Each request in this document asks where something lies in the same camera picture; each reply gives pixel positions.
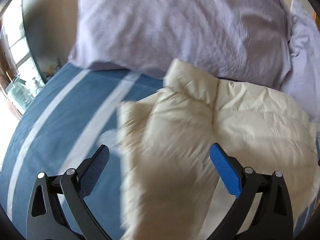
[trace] pillowcase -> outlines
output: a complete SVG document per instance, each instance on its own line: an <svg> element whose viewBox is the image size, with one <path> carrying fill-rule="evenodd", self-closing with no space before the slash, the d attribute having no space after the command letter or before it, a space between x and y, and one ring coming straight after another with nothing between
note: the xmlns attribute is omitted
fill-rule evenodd
<svg viewBox="0 0 320 240"><path fill-rule="evenodd" d="M69 60L83 68L120 65L162 78L177 57L216 77L275 89L291 68L281 0L79 0L78 7Z"/></svg>
<svg viewBox="0 0 320 240"><path fill-rule="evenodd" d="M297 0L292 0L290 12L293 17L289 43L292 68L280 91L300 103L312 122L320 123L320 33L312 16Z"/></svg>

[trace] blue gripper pad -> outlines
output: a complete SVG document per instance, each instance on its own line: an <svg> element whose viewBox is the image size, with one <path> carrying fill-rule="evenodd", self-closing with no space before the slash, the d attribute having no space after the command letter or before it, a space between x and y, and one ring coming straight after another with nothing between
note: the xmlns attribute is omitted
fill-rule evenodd
<svg viewBox="0 0 320 240"><path fill-rule="evenodd" d="M228 155L222 150L219 144L212 144L210 148L210 159L229 193L238 198L242 191L241 178L229 163Z"/></svg>

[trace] metal pivot screw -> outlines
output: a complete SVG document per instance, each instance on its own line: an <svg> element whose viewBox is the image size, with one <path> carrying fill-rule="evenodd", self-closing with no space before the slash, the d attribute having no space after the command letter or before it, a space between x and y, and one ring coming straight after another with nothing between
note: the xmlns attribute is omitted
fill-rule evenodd
<svg viewBox="0 0 320 240"><path fill-rule="evenodd" d="M276 171L275 174L276 174L276 176L279 177L279 178L282 177L282 173L281 173L280 171Z"/></svg>
<svg viewBox="0 0 320 240"><path fill-rule="evenodd" d="M38 174L38 179L42 179L44 177L44 172L40 172L39 174Z"/></svg>
<svg viewBox="0 0 320 240"><path fill-rule="evenodd" d="M75 173L75 169L69 169L67 170L67 175L72 175Z"/></svg>
<svg viewBox="0 0 320 240"><path fill-rule="evenodd" d="M253 169L250 168L250 167L245 167L245 168L244 168L244 172L245 172L245 173L248 173L248 174L252 174L252 173L253 173Z"/></svg>

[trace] mattress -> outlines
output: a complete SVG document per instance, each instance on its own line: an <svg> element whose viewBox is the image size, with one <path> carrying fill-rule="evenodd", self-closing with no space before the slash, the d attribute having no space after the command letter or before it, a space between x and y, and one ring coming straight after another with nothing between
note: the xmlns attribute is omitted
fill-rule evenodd
<svg viewBox="0 0 320 240"><path fill-rule="evenodd" d="M0 174L0 203L24 236L37 174L44 171L54 176L76 168L105 144L110 149L109 163L84 200L112 239L121 238L116 110L119 102L140 100L161 87L162 81L129 70L88 71L70 63L46 84L18 124ZM296 221L296 235L310 219L318 199ZM65 202L62 208L71 228L81 233Z"/></svg>

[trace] window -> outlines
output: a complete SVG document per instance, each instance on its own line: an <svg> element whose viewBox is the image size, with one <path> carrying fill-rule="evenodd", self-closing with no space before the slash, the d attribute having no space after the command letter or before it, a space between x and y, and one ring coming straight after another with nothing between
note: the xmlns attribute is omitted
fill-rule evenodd
<svg viewBox="0 0 320 240"><path fill-rule="evenodd" d="M44 82L31 57L25 37L22 20L22 0L12 0L4 13L4 31L8 45L14 59L19 78L26 81L26 87L30 94L35 97Z"/></svg>

